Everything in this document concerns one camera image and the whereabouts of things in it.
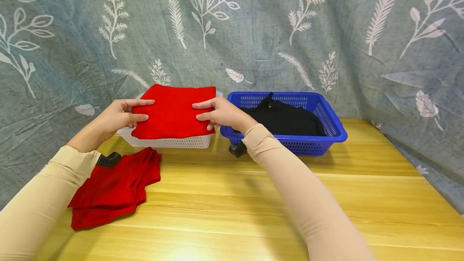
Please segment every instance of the arm sleeve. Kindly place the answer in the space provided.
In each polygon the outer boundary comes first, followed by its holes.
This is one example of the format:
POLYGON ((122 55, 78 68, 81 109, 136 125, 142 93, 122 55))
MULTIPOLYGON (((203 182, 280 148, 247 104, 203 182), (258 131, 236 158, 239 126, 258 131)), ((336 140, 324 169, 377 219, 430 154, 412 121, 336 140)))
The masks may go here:
POLYGON ((326 187, 269 131, 257 124, 244 144, 293 213, 311 261, 374 260, 361 235, 326 187))
POLYGON ((0 260, 30 260, 43 245, 100 153, 63 146, 0 212, 0 260))

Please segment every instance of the table surface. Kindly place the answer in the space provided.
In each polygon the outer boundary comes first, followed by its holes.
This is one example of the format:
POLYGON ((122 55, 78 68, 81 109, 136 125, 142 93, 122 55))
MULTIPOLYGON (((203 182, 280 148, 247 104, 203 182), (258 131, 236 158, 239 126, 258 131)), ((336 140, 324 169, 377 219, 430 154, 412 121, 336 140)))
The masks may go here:
MULTIPOLYGON (((377 260, 464 260, 464 219, 370 123, 342 120, 348 140, 301 157, 363 234, 377 260)), ((134 215, 74 233, 68 209, 39 260, 308 260, 305 243, 266 172, 210 148, 158 149, 161 182, 134 215)), ((114 136, 99 149, 140 150, 114 136)))

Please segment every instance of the white plastic basket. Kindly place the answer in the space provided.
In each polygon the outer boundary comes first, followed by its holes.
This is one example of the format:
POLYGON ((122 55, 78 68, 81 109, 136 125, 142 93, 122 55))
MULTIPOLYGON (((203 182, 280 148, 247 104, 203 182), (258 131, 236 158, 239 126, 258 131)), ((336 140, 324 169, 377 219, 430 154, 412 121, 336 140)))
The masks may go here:
MULTIPOLYGON (((222 93, 217 91, 217 97, 222 97, 222 93)), ((155 148, 208 148, 212 135, 195 136, 183 139, 166 138, 166 139, 138 139, 132 136, 134 128, 125 127, 119 129, 116 133, 121 135, 129 145, 134 147, 155 147, 155 148)))

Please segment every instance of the red cloth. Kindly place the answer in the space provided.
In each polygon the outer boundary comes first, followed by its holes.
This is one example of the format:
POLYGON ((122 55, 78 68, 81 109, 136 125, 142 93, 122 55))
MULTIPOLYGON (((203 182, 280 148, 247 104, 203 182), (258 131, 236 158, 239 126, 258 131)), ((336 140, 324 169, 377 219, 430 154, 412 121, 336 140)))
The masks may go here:
POLYGON ((124 155, 113 168, 96 166, 69 204, 71 227, 76 231, 97 227, 135 212, 146 201, 145 187, 161 179, 160 160, 161 155, 149 147, 124 155))
POLYGON ((137 123, 132 136, 138 139, 187 138, 210 135, 214 129, 207 130, 208 121, 198 121, 196 115, 213 111, 193 109, 193 103, 213 99, 216 87, 177 88, 153 85, 143 94, 142 99, 155 100, 154 105, 135 106, 134 114, 147 114, 147 121, 137 123))

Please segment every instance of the blue plastic basket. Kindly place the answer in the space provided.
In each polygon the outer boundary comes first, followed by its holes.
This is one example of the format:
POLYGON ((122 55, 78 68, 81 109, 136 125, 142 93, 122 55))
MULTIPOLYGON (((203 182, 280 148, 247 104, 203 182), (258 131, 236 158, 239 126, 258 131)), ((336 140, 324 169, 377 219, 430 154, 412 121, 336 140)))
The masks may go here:
MULTIPOLYGON (((232 92, 227 99, 239 108, 254 108, 269 92, 232 92)), ((297 155, 321 156, 335 142, 343 142, 348 138, 338 116, 321 94, 310 92, 275 92, 274 100, 303 107, 320 118, 326 137, 323 136, 293 136, 274 135, 286 148, 297 155)), ((235 133, 232 127, 222 126, 221 134, 228 138, 233 145, 238 145, 243 139, 241 133, 235 133)))

